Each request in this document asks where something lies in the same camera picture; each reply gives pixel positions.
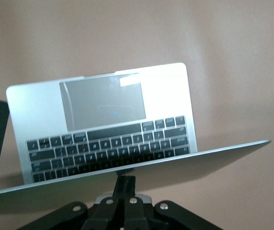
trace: keyboard key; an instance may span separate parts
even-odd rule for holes
[[[61,178],[61,177],[66,177],[68,176],[68,172],[66,171],[66,169],[60,169],[56,171],[57,177]]]
[[[61,145],[61,139],[60,139],[60,137],[51,138],[50,143],[51,143],[52,147],[60,146]]]
[[[129,154],[128,154],[128,149],[127,148],[119,149],[119,157],[126,158],[128,156],[129,156]]]
[[[142,130],[143,131],[154,130],[154,123],[153,123],[153,121],[142,123]]]
[[[71,138],[71,134],[62,136],[62,143],[64,145],[69,145],[73,143],[73,139]]]
[[[140,145],[140,152],[143,153],[147,153],[150,152],[150,146],[148,144],[145,145]]]
[[[44,174],[42,173],[34,174],[33,179],[35,182],[45,181]]]
[[[151,143],[150,145],[151,145],[151,151],[155,151],[155,150],[160,149],[159,142],[154,142],[154,143]]]
[[[151,141],[153,140],[153,134],[152,133],[146,133],[143,134],[144,141]]]
[[[154,137],[155,137],[155,140],[163,139],[164,138],[164,132],[163,131],[155,132]]]
[[[175,150],[175,155],[176,156],[184,155],[184,154],[188,154],[188,153],[189,153],[189,148],[188,147],[183,147],[183,148]]]
[[[85,164],[84,156],[76,156],[74,157],[75,164]]]
[[[112,139],[111,144],[112,144],[112,147],[122,146],[122,142],[120,138]]]
[[[167,118],[166,119],[166,127],[172,127],[172,126],[175,126],[175,121],[174,121],[174,118]]]
[[[88,152],[89,148],[87,144],[78,145],[78,151],[79,153]]]
[[[55,157],[54,150],[45,150],[41,152],[32,152],[30,155],[30,161],[39,161],[44,159],[50,159]]]
[[[101,142],[100,142],[100,148],[101,149],[109,149],[111,147],[111,145],[110,145],[110,140],[102,140]]]
[[[99,163],[96,163],[96,164],[90,164],[90,171],[91,172],[94,172],[94,171],[97,171],[97,170],[100,170],[101,167],[100,167],[100,164]]]
[[[173,150],[165,151],[165,157],[174,157],[174,151]]]
[[[124,137],[124,138],[122,138],[122,143],[123,143],[123,145],[131,145],[132,144],[131,137]]]
[[[83,132],[83,133],[75,133],[75,134],[73,134],[73,138],[74,138],[74,142],[75,143],[87,141],[87,137],[85,135],[85,132]]]
[[[110,138],[116,136],[127,135],[131,133],[140,133],[141,132],[141,125],[140,124],[133,124],[128,126],[120,126],[115,128],[106,128],[96,131],[89,131],[88,138],[89,140],[97,140],[103,138]]]
[[[96,161],[95,154],[94,153],[86,154],[85,160],[87,163],[95,162]]]
[[[31,164],[31,167],[33,172],[51,169],[50,161],[34,163],[34,164]]]
[[[157,159],[162,159],[164,158],[164,153],[163,152],[155,152],[154,153],[154,159],[157,160]]]
[[[143,155],[144,161],[152,161],[154,160],[154,156],[152,153],[147,153],[145,155]]]
[[[53,160],[53,161],[51,161],[51,165],[52,165],[53,169],[63,167],[62,160]]]
[[[186,134],[187,134],[186,133],[186,127],[165,130],[165,137],[166,138],[176,137],[176,136],[186,135]]]
[[[91,151],[99,150],[98,142],[90,143],[89,146]]]
[[[54,171],[45,173],[46,180],[51,180],[56,178],[56,173]]]
[[[169,140],[162,140],[161,142],[161,149],[168,149],[170,148],[170,141]]]
[[[107,153],[106,152],[98,152],[96,154],[97,160],[98,161],[104,161],[107,160]]]
[[[77,167],[68,168],[68,175],[69,176],[74,176],[74,175],[77,175],[77,174],[79,174]]]
[[[156,129],[164,128],[165,127],[164,120],[155,121],[155,127],[156,127]]]
[[[56,152],[56,157],[64,157],[64,156],[66,156],[65,148],[55,149],[55,152]]]
[[[107,151],[107,155],[108,155],[108,159],[116,159],[119,157],[118,151],[116,149]]]
[[[34,141],[28,141],[27,142],[27,147],[28,147],[29,151],[31,151],[31,150],[38,150],[39,149],[36,140],[34,140]]]
[[[177,126],[184,125],[185,124],[185,117],[184,116],[175,117],[175,121],[176,121]]]
[[[188,145],[187,137],[176,138],[176,139],[171,140],[171,146],[172,147],[181,146],[181,145]]]
[[[66,147],[66,151],[68,152],[68,155],[73,155],[78,153],[76,146],[68,146]]]
[[[88,165],[79,166],[79,173],[88,173],[90,172],[90,167]]]
[[[130,156],[139,155],[140,152],[139,152],[138,146],[131,146],[131,147],[129,147],[129,153],[130,153]]]
[[[63,158],[64,166],[72,166],[74,165],[73,157]]]
[[[143,138],[142,138],[142,135],[135,135],[135,136],[132,136],[132,139],[133,139],[133,142],[136,144],[136,143],[142,143],[143,142]]]
[[[40,145],[41,149],[49,148],[50,147],[49,139],[48,138],[46,138],[46,139],[40,139],[39,140],[39,145]]]

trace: laptop keyboard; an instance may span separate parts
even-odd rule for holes
[[[184,116],[27,142],[34,182],[189,153]]]

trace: open laptop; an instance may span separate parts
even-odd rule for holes
[[[182,63],[15,85],[7,99],[25,184],[197,153]]]

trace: beige wall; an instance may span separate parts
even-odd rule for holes
[[[274,1],[0,1],[1,100],[9,85],[173,62],[188,68],[199,150],[272,143],[203,178],[138,192],[223,229],[274,229]],[[20,170],[9,121],[0,189],[22,184]],[[0,229],[46,212],[2,211]]]

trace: laptop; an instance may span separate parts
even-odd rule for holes
[[[174,63],[7,89],[25,184],[197,153],[186,66]]]

